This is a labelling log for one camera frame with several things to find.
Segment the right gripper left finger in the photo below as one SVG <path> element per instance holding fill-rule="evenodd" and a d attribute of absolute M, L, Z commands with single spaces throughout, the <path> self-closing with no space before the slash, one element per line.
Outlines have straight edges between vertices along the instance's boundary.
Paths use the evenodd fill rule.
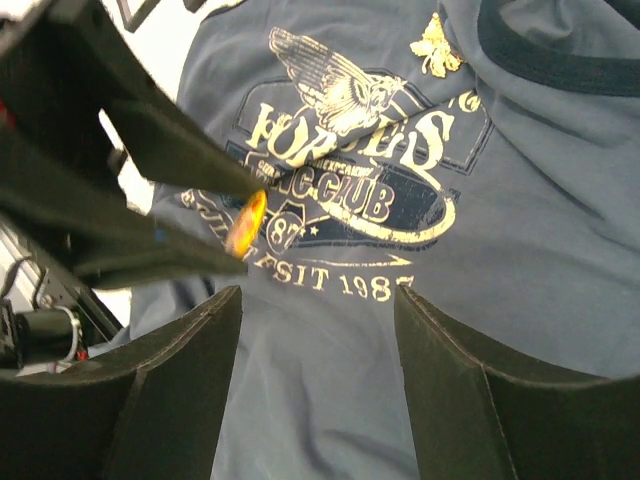
<path fill-rule="evenodd" d="M 5 479 L 207 479 L 242 319 L 228 287 L 59 373 L 1 383 Z"/>

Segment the navy blue printed t-shirt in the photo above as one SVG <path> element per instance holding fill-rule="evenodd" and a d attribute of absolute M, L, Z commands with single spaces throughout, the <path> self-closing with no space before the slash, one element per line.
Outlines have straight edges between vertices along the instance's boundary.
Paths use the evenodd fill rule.
<path fill-rule="evenodd" d="M 409 45 L 437 12 L 464 59 Z M 267 186 L 240 276 L 137 286 L 92 357 L 242 292 L 215 479 L 421 479 L 406 286 L 535 359 L 639 380 L 635 1 L 241 1 L 177 102 Z"/>

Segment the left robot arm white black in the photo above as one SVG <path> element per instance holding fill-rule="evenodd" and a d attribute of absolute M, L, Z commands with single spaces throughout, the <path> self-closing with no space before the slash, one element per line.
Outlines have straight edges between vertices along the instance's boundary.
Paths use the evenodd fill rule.
<path fill-rule="evenodd" d="M 241 204 L 219 247 L 129 208 L 118 177 Z M 1 301 L 1 362 L 61 370 L 112 338 L 95 297 L 198 272 L 238 274 L 266 208 L 263 184 L 162 92 L 99 1 L 41 1 L 1 22 L 1 224 L 37 269 L 32 308 Z"/>

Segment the round gold amber brooch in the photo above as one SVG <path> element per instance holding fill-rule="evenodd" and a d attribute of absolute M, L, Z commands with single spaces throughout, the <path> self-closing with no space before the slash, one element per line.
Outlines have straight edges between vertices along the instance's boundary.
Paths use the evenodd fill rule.
<path fill-rule="evenodd" d="M 261 228 L 267 207 L 267 193 L 254 193 L 240 210 L 226 237 L 225 251 L 236 258 L 243 258 Z"/>

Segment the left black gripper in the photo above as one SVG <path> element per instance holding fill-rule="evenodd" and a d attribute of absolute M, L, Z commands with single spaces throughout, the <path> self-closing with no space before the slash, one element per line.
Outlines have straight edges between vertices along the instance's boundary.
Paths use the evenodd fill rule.
<path fill-rule="evenodd" d="M 2 20 L 1 100 L 53 157 L 1 127 L 1 217 L 51 268 L 105 290 L 246 273 L 221 248 L 117 198 L 124 193 L 108 165 L 114 147 L 99 108 L 151 181 L 237 199 L 264 184 L 156 85 L 101 2 L 41 1 L 20 20 Z"/>

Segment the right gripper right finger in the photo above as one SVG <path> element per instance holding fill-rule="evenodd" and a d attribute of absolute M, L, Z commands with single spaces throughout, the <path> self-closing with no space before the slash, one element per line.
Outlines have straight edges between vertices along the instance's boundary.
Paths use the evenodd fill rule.
<path fill-rule="evenodd" d="M 638 477 L 637 377 L 535 359 L 406 286 L 394 321 L 421 479 Z"/>

